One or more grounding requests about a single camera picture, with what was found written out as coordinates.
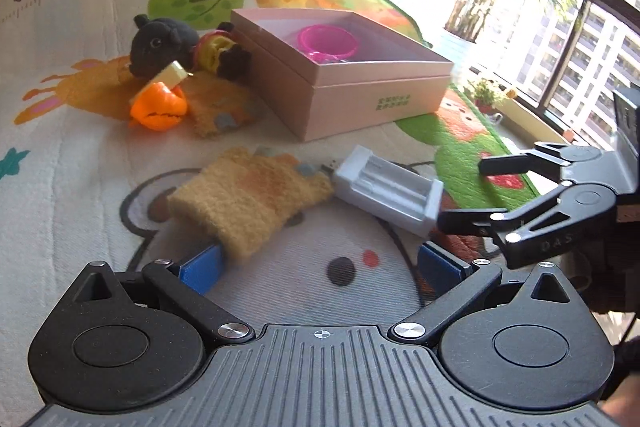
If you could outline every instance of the pink box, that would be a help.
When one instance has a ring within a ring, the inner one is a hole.
[[[354,12],[234,10],[234,38],[252,53],[250,85],[303,140],[434,112],[453,63]],[[298,50],[307,26],[340,26],[358,41],[348,62],[317,64]]]

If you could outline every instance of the pink cup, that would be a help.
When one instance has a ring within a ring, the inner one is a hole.
[[[338,26],[314,24],[300,30],[298,47],[316,62],[345,60],[358,50],[358,39]]]

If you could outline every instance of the play mat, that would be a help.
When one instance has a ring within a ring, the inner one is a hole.
[[[520,176],[478,176],[483,155],[506,150],[455,90],[437,114],[305,144],[268,110],[254,124],[209,138],[198,136],[190,120],[167,133],[127,124],[127,103],[138,88],[120,73],[136,14],[205,31],[235,8],[287,6],[356,10],[420,39],[414,22],[386,0],[0,1],[2,427],[20,425],[41,406],[27,349],[85,263],[103,259],[124,270],[210,243],[170,219],[166,197],[230,147],[265,146],[335,166],[361,144],[438,176],[447,208],[514,208],[534,196]],[[435,233],[434,240],[468,260],[498,255],[477,238]],[[388,327],[433,298],[415,269],[419,243],[332,200],[290,219],[249,264],[230,267],[210,297],[257,329],[266,322]]]

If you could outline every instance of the teal star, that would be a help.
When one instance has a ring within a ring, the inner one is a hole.
[[[15,176],[20,172],[20,160],[29,154],[29,151],[17,152],[11,147],[4,159],[0,160],[0,180],[5,176]]]

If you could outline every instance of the orange toy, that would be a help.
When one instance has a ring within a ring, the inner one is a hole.
[[[187,114],[187,100],[180,87],[169,89],[163,82],[149,84],[131,105],[131,118],[154,131],[168,131]]]

